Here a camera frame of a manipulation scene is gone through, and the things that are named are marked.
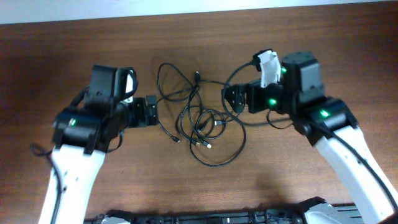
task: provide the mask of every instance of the brown tabletop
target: brown tabletop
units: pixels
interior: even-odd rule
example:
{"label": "brown tabletop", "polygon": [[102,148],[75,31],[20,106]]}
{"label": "brown tabletop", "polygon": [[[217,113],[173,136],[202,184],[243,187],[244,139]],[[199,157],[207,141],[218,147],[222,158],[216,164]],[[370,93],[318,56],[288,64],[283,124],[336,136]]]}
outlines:
{"label": "brown tabletop", "polygon": [[[0,222],[36,223],[50,167],[28,150],[47,149],[52,121],[90,82],[95,63],[132,66],[136,96],[156,94],[157,69],[174,63],[193,80],[224,82],[259,50],[280,57],[311,51],[321,64],[328,95],[345,100],[375,159],[398,187],[398,3],[345,4],[247,11],[125,17],[0,26]],[[166,68],[166,92],[186,83]],[[234,82],[259,78],[254,68]],[[221,86],[204,83],[206,106],[222,110]],[[172,134],[183,104],[162,102],[159,118]],[[245,113],[264,121],[265,112]],[[194,160],[186,140],[174,143],[158,126],[130,129],[107,155],[95,180],[87,217],[110,209],[182,213],[268,208],[320,196],[351,202],[333,169],[293,128],[246,129],[248,141],[230,165],[211,168]],[[211,161],[232,155],[242,140],[236,123],[213,147]]]}

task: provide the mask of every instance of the green light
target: green light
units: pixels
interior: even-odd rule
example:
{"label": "green light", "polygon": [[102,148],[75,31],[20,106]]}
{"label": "green light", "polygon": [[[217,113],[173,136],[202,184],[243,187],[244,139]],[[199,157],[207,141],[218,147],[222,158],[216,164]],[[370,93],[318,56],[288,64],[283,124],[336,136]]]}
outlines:
{"label": "green light", "polygon": [[328,112],[326,112],[325,110],[321,110],[320,111],[321,112],[321,115],[323,116],[323,118],[327,118],[327,117],[329,117],[329,113]]}
{"label": "green light", "polygon": [[277,101],[275,99],[269,99],[268,103],[269,103],[270,106],[274,106],[274,105],[277,104]]}

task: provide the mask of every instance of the tangled cable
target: tangled cable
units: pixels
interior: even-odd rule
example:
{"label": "tangled cable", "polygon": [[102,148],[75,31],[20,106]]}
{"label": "tangled cable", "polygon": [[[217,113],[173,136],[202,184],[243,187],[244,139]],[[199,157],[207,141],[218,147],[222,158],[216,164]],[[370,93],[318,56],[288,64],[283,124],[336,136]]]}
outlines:
{"label": "tangled cable", "polygon": [[[190,88],[186,88],[180,91],[176,91],[174,93],[170,93],[168,95],[166,95],[163,91],[162,88],[160,86],[160,71],[162,69],[162,67],[164,67],[165,65],[168,65],[172,68],[174,68],[177,73],[190,85]],[[200,74],[199,72],[195,73],[195,84],[193,84],[175,65],[171,64],[171,63],[163,63],[159,66],[159,69],[157,71],[157,88],[158,91],[161,95],[161,98],[157,101],[157,104],[159,104],[160,101],[162,100],[166,100],[166,101],[170,101],[173,103],[179,103],[179,102],[183,102],[185,100],[187,100],[187,104],[184,106],[184,109],[182,110],[182,112],[179,114],[179,116],[177,117],[176,121],[175,121],[175,129],[176,131],[186,140],[188,140],[190,142],[190,152],[192,153],[193,157],[199,161],[200,163],[202,163],[205,166],[209,166],[209,167],[220,167],[220,166],[225,166],[229,163],[231,163],[232,161],[234,161],[239,155],[240,153],[242,153],[245,145],[246,145],[246,129],[245,129],[245,125],[248,126],[265,126],[268,124],[271,124],[273,127],[274,125],[272,123],[277,123],[277,122],[281,122],[281,121],[287,121],[289,120],[288,118],[282,118],[282,119],[277,119],[275,121],[270,121],[269,120],[269,115],[267,116],[267,121],[266,122],[262,122],[262,123],[256,123],[256,124],[251,124],[251,123],[245,123],[243,121],[241,121],[239,119],[239,116],[242,114],[238,113],[237,115],[233,115],[230,111],[228,111],[228,109],[226,108],[225,102],[224,102],[224,96],[225,96],[225,89],[226,87],[229,86],[229,81],[231,81],[231,79],[234,77],[234,75],[236,73],[238,73],[240,70],[242,70],[244,67],[247,67],[249,65],[252,65],[252,63],[247,63],[241,67],[239,67],[237,70],[235,70],[235,72],[232,74],[232,76],[227,80],[226,83],[223,82],[219,82],[219,81],[214,81],[214,80],[202,80],[200,78]],[[211,108],[205,108],[203,106],[203,100],[199,94],[199,90],[200,90],[200,83],[203,82],[207,82],[207,83],[215,83],[215,84],[219,84],[219,85],[223,85],[224,86],[224,91],[223,91],[223,97],[222,97],[222,103],[223,103],[223,107],[225,112],[221,112],[218,111],[216,109],[211,109]],[[185,92],[190,92],[188,96],[183,97],[183,98],[171,98],[171,96],[180,94],[180,93],[185,93]],[[199,100],[199,104],[198,105],[191,105],[192,100],[194,99],[194,97],[197,97]],[[196,121],[192,120],[192,115],[191,115],[191,109],[192,108],[199,108],[199,116],[197,118]],[[185,114],[188,114],[188,118],[189,118],[189,122],[190,122],[190,126],[192,128],[192,131],[190,133],[190,135],[187,134],[187,132],[184,130],[183,128],[183,119],[185,117]],[[203,122],[201,120],[204,119],[206,114],[210,114],[210,117],[207,118],[206,120],[204,120]],[[207,141],[209,139],[217,139],[219,138],[221,135],[223,135],[226,126],[229,122],[235,121],[237,122],[243,131],[243,140],[242,140],[242,144],[239,147],[239,149],[234,153],[234,155],[232,155],[232,157],[227,160],[224,163],[221,164],[208,164],[206,162],[203,162],[201,159],[199,159],[197,157],[197,155],[194,153],[193,149],[192,149],[192,144],[199,146],[201,144],[203,144],[204,146],[206,146],[207,148],[211,148],[211,144]],[[208,123],[211,123],[211,127],[210,130],[207,131],[207,133],[201,133],[204,128],[208,125]],[[216,134],[216,135],[211,135],[212,132],[215,129],[215,126],[217,125],[222,125],[222,129],[221,131]],[[172,138],[173,141],[175,142],[180,142],[180,139],[172,134],[170,134],[170,132],[168,132],[163,124],[160,122],[159,120],[159,126],[163,129],[163,131]]]}

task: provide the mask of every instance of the white wall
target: white wall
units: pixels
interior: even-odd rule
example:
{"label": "white wall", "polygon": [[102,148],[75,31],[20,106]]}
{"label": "white wall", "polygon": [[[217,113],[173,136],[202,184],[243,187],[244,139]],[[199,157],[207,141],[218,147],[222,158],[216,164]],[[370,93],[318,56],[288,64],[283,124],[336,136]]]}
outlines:
{"label": "white wall", "polygon": [[371,1],[372,0],[0,0],[0,24]]}

